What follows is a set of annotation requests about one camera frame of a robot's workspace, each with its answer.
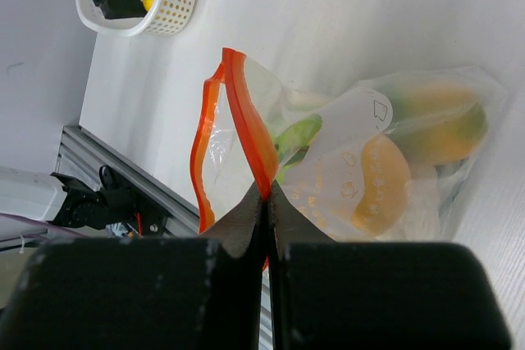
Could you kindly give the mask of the green apple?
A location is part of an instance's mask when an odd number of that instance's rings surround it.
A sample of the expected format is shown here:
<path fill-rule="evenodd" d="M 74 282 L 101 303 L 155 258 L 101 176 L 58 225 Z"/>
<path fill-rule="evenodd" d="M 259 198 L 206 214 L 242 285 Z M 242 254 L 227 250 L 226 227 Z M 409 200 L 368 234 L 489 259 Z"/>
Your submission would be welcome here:
<path fill-rule="evenodd" d="M 278 183 L 285 180 L 285 173 L 291 167 L 298 166 L 303 161 L 321 128 L 322 118 L 318 114 L 312 114 L 290 125 L 273 139 L 279 160 L 276 174 Z"/>

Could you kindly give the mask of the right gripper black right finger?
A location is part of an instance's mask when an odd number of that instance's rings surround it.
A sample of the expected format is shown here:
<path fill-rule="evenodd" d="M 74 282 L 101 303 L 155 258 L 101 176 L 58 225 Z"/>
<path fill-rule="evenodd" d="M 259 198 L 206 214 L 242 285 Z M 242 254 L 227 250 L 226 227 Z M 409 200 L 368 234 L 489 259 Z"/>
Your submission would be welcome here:
<path fill-rule="evenodd" d="M 509 349 L 488 276 L 457 243 L 337 243 L 268 198 L 277 349 Z"/>

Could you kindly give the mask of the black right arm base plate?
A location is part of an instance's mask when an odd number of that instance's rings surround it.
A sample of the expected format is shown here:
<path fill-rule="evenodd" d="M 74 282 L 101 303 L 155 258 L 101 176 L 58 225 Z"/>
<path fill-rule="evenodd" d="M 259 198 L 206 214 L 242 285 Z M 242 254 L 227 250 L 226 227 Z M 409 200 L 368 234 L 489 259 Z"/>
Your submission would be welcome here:
<path fill-rule="evenodd" d="M 138 199 L 125 226 L 138 237 L 162 236 L 168 219 L 167 211 L 148 199 Z"/>

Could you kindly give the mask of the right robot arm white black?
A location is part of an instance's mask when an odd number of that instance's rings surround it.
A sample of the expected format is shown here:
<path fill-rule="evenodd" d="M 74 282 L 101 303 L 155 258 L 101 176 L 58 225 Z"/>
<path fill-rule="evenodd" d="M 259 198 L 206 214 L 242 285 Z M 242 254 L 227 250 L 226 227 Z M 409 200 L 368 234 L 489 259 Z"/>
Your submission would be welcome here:
<path fill-rule="evenodd" d="M 103 186 L 2 168 L 1 217 L 62 231 L 33 246 L 1 310 L 4 349 L 509 349 L 480 262 L 453 243 L 336 243 L 278 186 L 192 238 L 88 238 L 164 208 L 105 166 Z"/>

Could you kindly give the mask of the clear zip bag orange zipper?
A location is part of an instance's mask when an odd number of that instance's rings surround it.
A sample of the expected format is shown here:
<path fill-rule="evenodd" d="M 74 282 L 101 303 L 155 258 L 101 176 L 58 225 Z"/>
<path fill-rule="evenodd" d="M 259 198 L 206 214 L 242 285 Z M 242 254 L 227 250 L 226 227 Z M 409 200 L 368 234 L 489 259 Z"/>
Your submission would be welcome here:
<path fill-rule="evenodd" d="M 479 67 L 360 80 L 341 94 L 287 88 L 224 48 L 203 84 L 189 173 L 206 231 L 272 184 L 338 242 L 450 240 L 456 201 L 504 105 Z"/>

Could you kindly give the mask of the orange round fruit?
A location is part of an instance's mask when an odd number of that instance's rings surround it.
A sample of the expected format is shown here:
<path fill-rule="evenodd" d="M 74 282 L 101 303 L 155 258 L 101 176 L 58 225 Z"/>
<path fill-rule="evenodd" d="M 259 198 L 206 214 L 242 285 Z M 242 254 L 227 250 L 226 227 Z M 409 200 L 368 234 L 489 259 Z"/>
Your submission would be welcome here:
<path fill-rule="evenodd" d="M 375 237 L 404 214 L 412 176 L 403 153 L 384 134 L 368 141 L 361 153 L 364 195 L 352 215 L 358 230 Z"/>

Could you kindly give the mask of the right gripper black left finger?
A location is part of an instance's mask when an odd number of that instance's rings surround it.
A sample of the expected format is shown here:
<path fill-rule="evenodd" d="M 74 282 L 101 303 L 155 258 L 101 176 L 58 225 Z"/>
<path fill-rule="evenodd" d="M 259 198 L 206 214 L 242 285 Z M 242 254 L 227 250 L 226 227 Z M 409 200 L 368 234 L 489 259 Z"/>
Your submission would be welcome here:
<path fill-rule="evenodd" d="M 264 212 L 252 186 L 198 237 L 44 244 L 2 311 L 2 348 L 257 348 Z"/>

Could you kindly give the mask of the yellow-green mango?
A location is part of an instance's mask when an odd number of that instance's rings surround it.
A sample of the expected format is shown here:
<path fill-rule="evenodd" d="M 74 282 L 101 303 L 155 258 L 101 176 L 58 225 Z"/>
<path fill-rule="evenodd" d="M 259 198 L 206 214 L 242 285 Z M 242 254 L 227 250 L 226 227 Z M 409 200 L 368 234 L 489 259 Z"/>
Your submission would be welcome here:
<path fill-rule="evenodd" d="M 411 164 L 462 161 L 484 140 L 488 122 L 472 89 L 444 80 L 388 84 L 380 92 L 393 110 L 386 134 Z"/>

